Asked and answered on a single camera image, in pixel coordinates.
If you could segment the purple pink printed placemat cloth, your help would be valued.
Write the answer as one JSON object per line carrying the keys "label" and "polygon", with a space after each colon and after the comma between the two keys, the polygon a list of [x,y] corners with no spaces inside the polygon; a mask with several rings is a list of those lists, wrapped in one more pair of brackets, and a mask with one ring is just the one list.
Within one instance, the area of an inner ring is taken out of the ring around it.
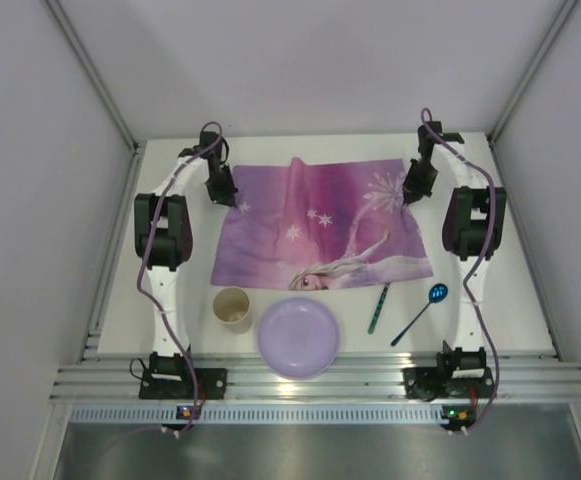
{"label": "purple pink printed placemat cloth", "polygon": [[215,286],[337,290],[428,278],[433,270],[403,200],[401,159],[237,166]]}

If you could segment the green handled metal fork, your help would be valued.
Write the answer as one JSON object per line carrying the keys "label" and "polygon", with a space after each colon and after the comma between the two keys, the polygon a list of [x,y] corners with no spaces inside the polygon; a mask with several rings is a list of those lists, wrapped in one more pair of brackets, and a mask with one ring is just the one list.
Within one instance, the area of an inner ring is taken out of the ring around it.
{"label": "green handled metal fork", "polygon": [[369,324],[368,329],[367,329],[367,333],[369,335],[372,335],[376,330],[376,327],[377,327],[377,324],[379,322],[379,318],[380,318],[380,315],[381,315],[381,312],[382,312],[382,309],[383,309],[383,306],[384,306],[389,289],[390,289],[390,284],[385,283],[383,288],[382,288],[380,297],[377,301],[377,304],[375,306],[370,324]]}

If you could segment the lilac plastic plate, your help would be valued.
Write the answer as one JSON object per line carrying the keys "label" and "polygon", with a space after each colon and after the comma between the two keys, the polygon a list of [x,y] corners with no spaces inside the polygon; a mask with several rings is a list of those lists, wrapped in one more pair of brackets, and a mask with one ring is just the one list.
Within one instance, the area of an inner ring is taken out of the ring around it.
{"label": "lilac plastic plate", "polygon": [[262,315],[257,347],[265,364],[291,380],[324,373],[337,358],[342,334],[332,311],[322,302],[292,297],[276,302]]}

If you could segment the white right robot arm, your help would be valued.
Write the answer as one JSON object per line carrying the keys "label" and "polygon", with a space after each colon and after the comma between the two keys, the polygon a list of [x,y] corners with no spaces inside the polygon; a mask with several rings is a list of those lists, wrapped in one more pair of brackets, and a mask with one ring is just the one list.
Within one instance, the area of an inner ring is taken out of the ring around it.
{"label": "white right robot arm", "polygon": [[490,347],[482,303],[487,269],[502,240],[506,190],[466,158],[462,135],[446,132],[428,109],[422,111],[417,136],[419,157],[410,162],[403,200],[412,205],[430,198],[435,186],[446,183],[441,243],[454,261],[458,298],[456,333],[450,346],[468,352]]}

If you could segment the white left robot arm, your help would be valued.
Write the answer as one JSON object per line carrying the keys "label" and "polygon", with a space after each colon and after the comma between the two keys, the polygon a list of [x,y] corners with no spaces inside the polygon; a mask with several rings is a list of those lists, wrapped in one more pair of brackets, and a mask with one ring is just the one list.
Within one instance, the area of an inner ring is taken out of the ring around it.
{"label": "white left robot arm", "polygon": [[134,198],[134,249],[140,258],[136,286],[152,304],[152,352],[160,357],[183,356],[191,345],[179,289],[193,250],[186,195],[203,186],[212,204],[236,205],[229,151],[221,125],[210,121],[199,132],[197,144],[179,153],[164,180]]}

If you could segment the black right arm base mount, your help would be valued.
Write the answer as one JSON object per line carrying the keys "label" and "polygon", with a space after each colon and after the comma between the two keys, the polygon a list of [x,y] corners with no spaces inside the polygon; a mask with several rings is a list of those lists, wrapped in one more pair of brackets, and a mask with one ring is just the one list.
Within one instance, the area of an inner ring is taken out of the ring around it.
{"label": "black right arm base mount", "polygon": [[408,399],[486,399],[492,396],[495,380],[484,347],[477,350],[452,348],[446,341],[432,367],[410,367],[403,371]]}

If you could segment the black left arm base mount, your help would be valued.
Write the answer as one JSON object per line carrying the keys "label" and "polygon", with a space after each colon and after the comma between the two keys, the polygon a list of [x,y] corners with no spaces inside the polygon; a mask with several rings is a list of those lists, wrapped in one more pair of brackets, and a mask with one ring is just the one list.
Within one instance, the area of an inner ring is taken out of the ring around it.
{"label": "black left arm base mount", "polygon": [[222,400],[227,388],[225,368],[195,367],[193,377],[180,354],[159,356],[153,352],[148,362],[133,358],[129,371],[140,382],[142,400]]}

